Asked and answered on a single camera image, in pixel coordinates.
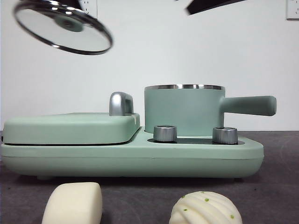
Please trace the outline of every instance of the electrical outlet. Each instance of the electrical outlet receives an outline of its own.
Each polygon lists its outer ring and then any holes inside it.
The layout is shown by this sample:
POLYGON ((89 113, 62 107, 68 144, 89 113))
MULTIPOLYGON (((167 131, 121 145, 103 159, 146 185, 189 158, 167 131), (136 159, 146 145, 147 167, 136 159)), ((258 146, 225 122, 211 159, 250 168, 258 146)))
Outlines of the electrical outlet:
POLYGON ((97 0, 79 0, 82 10, 92 16, 98 18, 98 1, 97 0))
POLYGON ((286 0, 286 19, 299 20, 299 0, 286 0))

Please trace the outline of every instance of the gray tabletop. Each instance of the gray tabletop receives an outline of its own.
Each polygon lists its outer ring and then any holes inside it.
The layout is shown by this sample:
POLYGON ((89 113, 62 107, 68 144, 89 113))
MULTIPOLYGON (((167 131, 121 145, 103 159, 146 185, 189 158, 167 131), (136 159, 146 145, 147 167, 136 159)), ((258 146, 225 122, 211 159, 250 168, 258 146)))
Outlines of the gray tabletop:
POLYGON ((244 224, 299 223, 299 132, 240 132, 264 145, 260 170, 242 179, 73 178, 39 181, 1 163, 2 224, 40 224, 55 187, 97 182, 103 194, 101 224, 167 224, 176 201, 187 193, 214 191, 230 198, 244 224))

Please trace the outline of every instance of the small pot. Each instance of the small pot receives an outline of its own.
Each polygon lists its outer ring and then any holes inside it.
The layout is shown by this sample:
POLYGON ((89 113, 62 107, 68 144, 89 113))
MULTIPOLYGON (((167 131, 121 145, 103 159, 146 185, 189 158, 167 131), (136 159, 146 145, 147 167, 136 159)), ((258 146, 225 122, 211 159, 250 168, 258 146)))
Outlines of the small pot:
POLYGON ((224 126, 224 113, 272 116, 273 96, 226 98, 217 85, 173 84, 145 88, 145 131, 154 126, 177 127, 179 136, 211 136, 214 127, 224 126))

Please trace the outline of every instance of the silver knob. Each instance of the silver knob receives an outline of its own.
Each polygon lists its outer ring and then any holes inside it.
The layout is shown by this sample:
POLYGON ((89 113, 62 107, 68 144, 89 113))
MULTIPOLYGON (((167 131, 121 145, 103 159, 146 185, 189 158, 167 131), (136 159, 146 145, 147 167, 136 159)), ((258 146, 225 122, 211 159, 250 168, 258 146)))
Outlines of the silver knob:
POLYGON ((170 125, 157 125, 154 127, 154 141, 177 141, 177 127, 170 125))
POLYGON ((237 144, 238 133, 234 127, 215 127, 213 128, 213 142, 222 144, 237 144))

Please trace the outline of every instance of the glass lid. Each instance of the glass lid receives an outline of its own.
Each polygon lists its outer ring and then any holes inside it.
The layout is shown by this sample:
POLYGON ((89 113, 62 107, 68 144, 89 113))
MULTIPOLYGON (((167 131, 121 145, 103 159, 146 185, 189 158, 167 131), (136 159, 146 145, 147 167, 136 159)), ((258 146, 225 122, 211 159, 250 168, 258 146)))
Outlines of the glass lid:
POLYGON ((78 8, 51 0, 22 0, 14 8, 18 24, 36 39, 58 49, 99 55, 113 44, 107 29, 78 8))

